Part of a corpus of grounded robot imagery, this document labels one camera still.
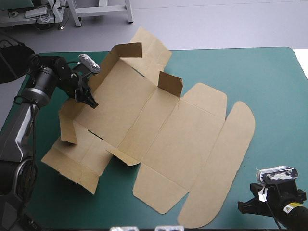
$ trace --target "white cable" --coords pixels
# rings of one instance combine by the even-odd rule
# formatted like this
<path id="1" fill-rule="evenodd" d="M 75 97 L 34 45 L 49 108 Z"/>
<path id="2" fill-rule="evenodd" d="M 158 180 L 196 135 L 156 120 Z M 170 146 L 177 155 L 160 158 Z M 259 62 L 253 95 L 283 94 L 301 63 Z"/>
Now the white cable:
<path id="1" fill-rule="evenodd" d="M 53 12 L 52 12 L 51 9 L 48 9 L 46 14 L 36 16 L 36 17 L 32 17 L 32 18 L 29 18 L 29 19 L 36 19 L 38 22 L 49 23 L 51 16 L 53 16 Z"/>

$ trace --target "black cable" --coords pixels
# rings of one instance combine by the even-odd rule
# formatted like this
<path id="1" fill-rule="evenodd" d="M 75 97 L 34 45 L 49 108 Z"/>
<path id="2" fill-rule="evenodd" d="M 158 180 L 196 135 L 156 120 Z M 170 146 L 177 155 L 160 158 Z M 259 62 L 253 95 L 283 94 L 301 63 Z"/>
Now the black cable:
<path id="1" fill-rule="evenodd" d="M 56 16 L 53 13 L 53 9 L 54 9 L 54 6 L 56 5 L 56 2 L 57 2 L 57 0 L 54 0 L 52 8 L 51 8 L 51 11 L 52 11 L 52 14 L 53 14 L 53 24 L 50 26 L 50 23 L 48 23 L 48 27 L 47 28 L 42 28 L 42 27 L 40 28 L 38 26 L 38 19 L 36 19 L 36 21 L 34 23 L 34 27 L 35 27 L 36 30 L 49 30 L 49 29 L 54 27 L 54 25 L 56 24 Z"/>
<path id="2" fill-rule="evenodd" d="M 3 32 L 3 31 L 1 31 L 1 30 L 0 30 L 0 34 L 6 36 L 6 37 L 8 37 L 8 38 L 10 38 L 10 39 L 13 40 L 14 42 L 18 43 L 18 45 L 23 45 L 23 46 L 25 45 L 24 43 L 18 41 L 18 40 L 15 39 L 14 37 L 8 35 L 7 33 Z"/>
<path id="3" fill-rule="evenodd" d="M 276 219 L 276 217 L 275 217 L 275 215 L 274 215 L 272 209 L 270 208 L 270 205 L 269 205 L 269 203 L 268 203 L 268 201 L 267 201 L 266 199 L 265 199 L 265 204 L 267 205 L 267 207 L 268 207 L 268 209 L 269 209 L 269 212 L 270 212 L 271 216 L 274 218 L 274 221 L 276 222 L 276 225 L 277 225 L 279 231 L 282 231 L 281 226 L 280 226 L 280 224 L 278 223 L 278 221 L 277 221 L 277 219 Z"/>

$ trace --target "metal frame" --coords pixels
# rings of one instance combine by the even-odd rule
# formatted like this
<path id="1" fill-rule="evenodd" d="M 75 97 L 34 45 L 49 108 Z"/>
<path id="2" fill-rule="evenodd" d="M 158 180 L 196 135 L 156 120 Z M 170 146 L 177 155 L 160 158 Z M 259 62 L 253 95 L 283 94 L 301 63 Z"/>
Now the metal frame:
<path id="1" fill-rule="evenodd" d="M 108 0 L 100 0 L 99 5 L 95 7 L 78 8 L 75 0 L 67 0 L 76 26 L 82 26 L 81 17 L 101 16 L 126 13 L 128 22 L 133 23 L 130 0 L 125 0 L 125 5 L 108 6 Z"/>
<path id="2" fill-rule="evenodd" d="M 58 0 L 48 0 L 48 4 L 52 7 L 53 4 L 56 2 L 53 13 L 55 16 L 50 18 L 49 23 L 60 23 L 63 20 L 63 14 L 65 11 L 65 8 L 61 8 L 58 10 L 58 7 L 60 7 L 60 1 Z M 27 19 L 25 18 L 25 12 L 20 12 L 19 15 L 15 18 L 10 17 L 8 11 L 0 11 L 0 27 L 7 27 L 7 26 L 15 26 L 15 25 L 23 25 L 23 24 L 34 24 L 36 22 L 36 19 Z"/>

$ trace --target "white tape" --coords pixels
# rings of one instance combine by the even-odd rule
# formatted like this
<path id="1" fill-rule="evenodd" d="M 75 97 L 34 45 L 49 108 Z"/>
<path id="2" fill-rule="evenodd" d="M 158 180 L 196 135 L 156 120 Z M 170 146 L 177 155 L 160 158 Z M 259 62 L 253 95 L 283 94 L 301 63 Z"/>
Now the white tape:
<path id="1" fill-rule="evenodd" d="M 268 189 L 263 186 L 263 188 L 259 191 L 259 201 L 266 202 L 268 196 Z"/>

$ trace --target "cardboard flap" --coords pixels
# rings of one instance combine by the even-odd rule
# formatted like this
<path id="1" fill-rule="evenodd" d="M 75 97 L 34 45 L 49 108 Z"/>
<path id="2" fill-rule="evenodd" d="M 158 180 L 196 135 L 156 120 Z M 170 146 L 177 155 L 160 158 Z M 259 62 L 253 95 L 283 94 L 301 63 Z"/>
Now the cardboard flap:
<path id="1" fill-rule="evenodd" d="M 160 71 L 158 87 L 175 96 L 180 97 L 183 89 L 183 81 L 179 77 L 172 76 L 163 71 Z"/>
<path id="2" fill-rule="evenodd" d="M 119 58 L 127 58 L 127 57 L 134 57 L 134 58 L 141 58 L 142 57 L 142 45 L 141 42 L 135 43 L 127 43 L 127 44 L 118 44 L 114 46 L 116 53 Z"/>
<path id="3" fill-rule="evenodd" d="M 74 128 L 74 118 L 78 115 L 84 105 L 77 103 L 74 99 L 68 99 L 59 111 L 59 121 L 61 129 L 61 140 L 77 144 Z"/>
<path id="4" fill-rule="evenodd" d="M 140 27 L 130 42 L 142 43 L 142 58 L 121 58 L 155 85 L 171 57 L 169 51 L 154 35 Z"/>
<path id="5" fill-rule="evenodd" d="M 121 152 L 118 149 L 110 149 L 110 150 L 108 150 L 108 152 L 110 152 L 112 155 L 114 155 L 117 158 L 119 158 L 120 160 L 122 160 L 128 166 L 133 166 L 133 165 L 137 165 L 137 164 L 140 163 L 140 161 L 132 158 L 129 155 L 126 155 L 124 152 Z"/>
<path id="6" fill-rule="evenodd" d="M 61 140 L 72 144 L 77 144 L 73 120 L 62 114 L 59 114 L 59 120 L 61 129 Z"/>
<path id="7" fill-rule="evenodd" d="M 226 118 L 227 95 L 215 88 L 197 83 L 182 99 L 221 119 Z"/>
<path id="8" fill-rule="evenodd" d="M 168 212 L 188 191 L 141 164 L 133 194 L 157 212 Z"/>
<path id="9" fill-rule="evenodd" d="M 255 131 L 255 118 L 243 102 L 233 106 L 216 144 L 178 217 L 186 228 L 211 222 L 220 211 Z"/>

